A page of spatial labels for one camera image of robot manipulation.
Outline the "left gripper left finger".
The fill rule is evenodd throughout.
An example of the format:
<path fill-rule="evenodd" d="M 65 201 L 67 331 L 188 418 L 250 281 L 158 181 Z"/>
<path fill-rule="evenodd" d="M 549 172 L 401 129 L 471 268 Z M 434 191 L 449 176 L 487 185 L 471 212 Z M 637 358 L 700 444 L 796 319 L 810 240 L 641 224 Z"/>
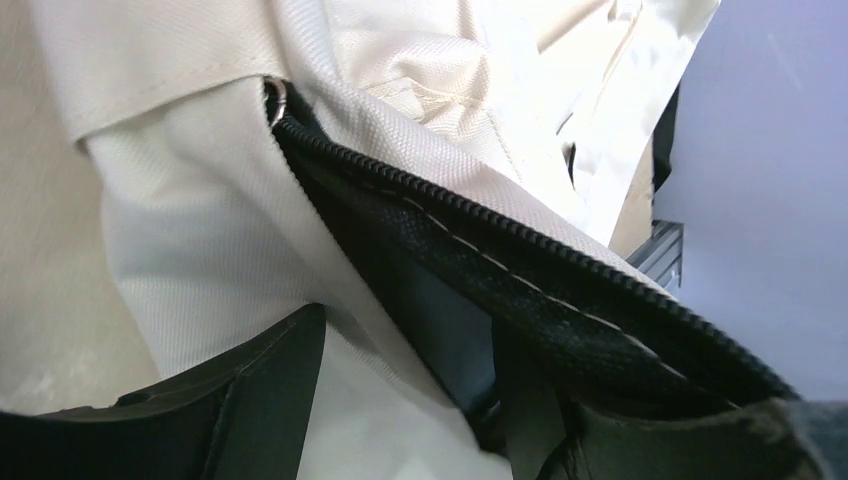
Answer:
<path fill-rule="evenodd" d="M 324 350 L 323 307 L 108 408 L 1 416 L 5 479 L 294 479 Z"/>

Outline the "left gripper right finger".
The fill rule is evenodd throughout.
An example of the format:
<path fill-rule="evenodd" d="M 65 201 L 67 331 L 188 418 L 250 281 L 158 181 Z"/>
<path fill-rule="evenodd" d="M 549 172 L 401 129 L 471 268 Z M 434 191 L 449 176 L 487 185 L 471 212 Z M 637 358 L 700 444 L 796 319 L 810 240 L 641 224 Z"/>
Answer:
<path fill-rule="evenodd" d="M 829 402 L 769 401 L 691 420 L 640 420 L 559 392 L 504 329 L 494 328 L 493 343 L 516 479 L 832 476 Z"/>

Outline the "cream canvas backpack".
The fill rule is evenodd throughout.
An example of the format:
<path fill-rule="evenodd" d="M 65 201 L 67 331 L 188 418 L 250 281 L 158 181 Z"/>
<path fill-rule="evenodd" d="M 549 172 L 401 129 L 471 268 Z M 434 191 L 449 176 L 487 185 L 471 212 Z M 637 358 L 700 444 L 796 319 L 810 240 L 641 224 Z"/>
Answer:
<path fill-rule="evenodd" d="M 680 421 L 798 401 L 574 227 L 468 1 L 5 1 L 1 315 L 133 321 L 157 384 L 308 305 L 294 479 L 516 479 L 493 330 L 559 391 Z"/>

